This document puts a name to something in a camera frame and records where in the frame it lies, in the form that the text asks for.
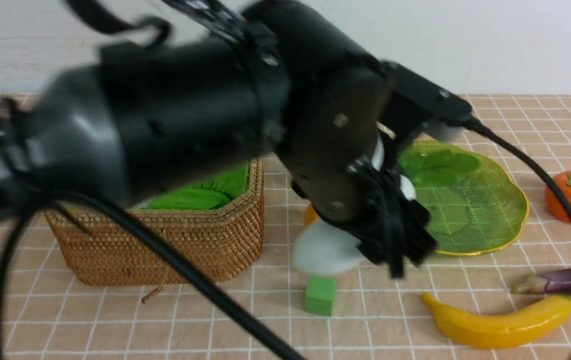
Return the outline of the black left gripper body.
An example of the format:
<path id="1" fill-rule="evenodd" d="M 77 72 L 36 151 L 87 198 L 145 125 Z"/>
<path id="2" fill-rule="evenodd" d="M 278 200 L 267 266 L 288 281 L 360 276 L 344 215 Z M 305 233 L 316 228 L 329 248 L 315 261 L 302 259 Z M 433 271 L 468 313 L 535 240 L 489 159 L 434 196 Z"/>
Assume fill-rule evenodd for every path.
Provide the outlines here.
<path id="1" fill-rule="evenodd" d="M 369 261 L 393 278 L 404 260 L 419 266 L 434 250 L 428 210 L 402 175 L 397 150 L 329 150 L 315 156 L 315 273 L 336 275 Z"/>

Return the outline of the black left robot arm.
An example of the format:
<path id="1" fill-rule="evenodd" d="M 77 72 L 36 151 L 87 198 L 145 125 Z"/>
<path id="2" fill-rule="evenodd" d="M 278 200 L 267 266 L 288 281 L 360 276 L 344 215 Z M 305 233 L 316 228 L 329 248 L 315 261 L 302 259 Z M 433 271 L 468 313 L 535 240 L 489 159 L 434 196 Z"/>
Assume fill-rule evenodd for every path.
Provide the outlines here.
<path id="1" fill-rule="evenodd" d="M 217 0 L 170 0 L 208 28 L 169 47 L 155 16 L 127 23 L 96 0 L 68 0 L 101 34 L 154 27 L 146 45 L 100 49 L 60 73 L 31 111 L 0 98 L 0 221 L 71 200 L 88 205 L 188 281 L 205 275 L 124 207 L 274 152 L 322 220 L 393 278 L 436 250 L 429 212 L 402 192 L 397 158 L 432 112 L 421 76 L 372 56 L 297 0 L 260 0 L 237 14 Z"/>

